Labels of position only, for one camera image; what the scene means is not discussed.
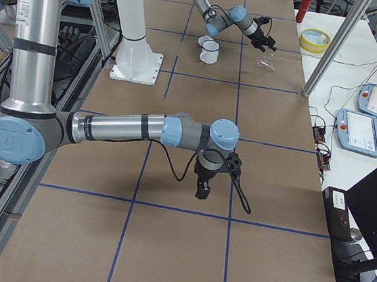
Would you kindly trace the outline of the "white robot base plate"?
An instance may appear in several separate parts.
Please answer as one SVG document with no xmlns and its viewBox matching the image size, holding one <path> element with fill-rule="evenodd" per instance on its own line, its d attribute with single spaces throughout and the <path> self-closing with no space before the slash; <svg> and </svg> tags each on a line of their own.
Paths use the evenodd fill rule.
<svg viewBox="0 0 377 282">
<path fill-rule="evenodd" d="M 163 54 L 139 54 L 134 49 L 119 49 L 116 62 L 110 71 L 110 78 L 132 83 L 154 85 L 161 65 Z"/>
</svg>

